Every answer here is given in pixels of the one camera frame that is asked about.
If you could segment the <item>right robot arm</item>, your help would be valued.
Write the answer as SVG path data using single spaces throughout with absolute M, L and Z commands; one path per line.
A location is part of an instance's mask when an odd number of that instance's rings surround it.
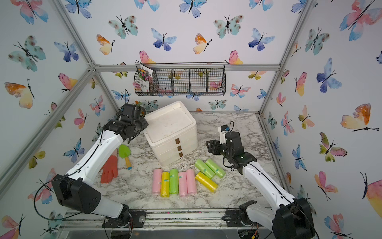
M 260 224 L 272 231 L 276 239 L 312 239 L 318 237 L 308 201 L 297 199 L 280 186 L 258 163 L 255 156 L 246 152 L 239 132 L 227 125 L 218 128 L 219 140 L 206 142 L 208 152 L 222 155 L 227 168 L 238 171 L 264 196 L 269 208 L 255 201 L 240 206 L 241 221 Z

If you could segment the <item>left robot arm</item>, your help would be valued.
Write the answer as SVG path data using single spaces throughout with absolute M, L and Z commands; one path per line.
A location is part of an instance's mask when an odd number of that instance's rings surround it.
M 96 176 L 112 153 L 125 141 L 131 142 L 148 127 L 146 110 L 126 103 L 116 120 L 103 126 L 102 133 L 85 156 L 65 175 L 57 174 L 52 186 L 61 206 L 84 214 L 96 214 L 127 224 L 127 205 L 107 199 L 93 188 Z

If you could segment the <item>yellow bag roll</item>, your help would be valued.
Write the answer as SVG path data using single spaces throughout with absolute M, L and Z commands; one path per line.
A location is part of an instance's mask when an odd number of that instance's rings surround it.
M 195 179 L 212 193 L 218 189 L 218 185 L 201 172 L 195 176 Z
M 161 176 L 161 197 L 169 197 L 170 196 L 170 173 L 163 172 Z

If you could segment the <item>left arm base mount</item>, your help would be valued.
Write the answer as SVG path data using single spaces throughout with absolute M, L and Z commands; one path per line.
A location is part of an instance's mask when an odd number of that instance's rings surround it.
M 126 211 L 122 212 L 118 218 L 106 217 L 102 223 L 104 229 L 140 229 L 144 227 L 146 221 L 146 211 Z

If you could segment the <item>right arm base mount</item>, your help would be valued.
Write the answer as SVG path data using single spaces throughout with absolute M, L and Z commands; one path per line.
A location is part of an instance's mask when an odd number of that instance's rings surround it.
M 249 219 L 247 208 L 251 205 L 257 204 L 257 201 L 250 200 L 239 206 L 239 209 L 226 210 L 222 220 L 226 222 L 228 227 L 241 227 L 253 226 L 254 222 Z

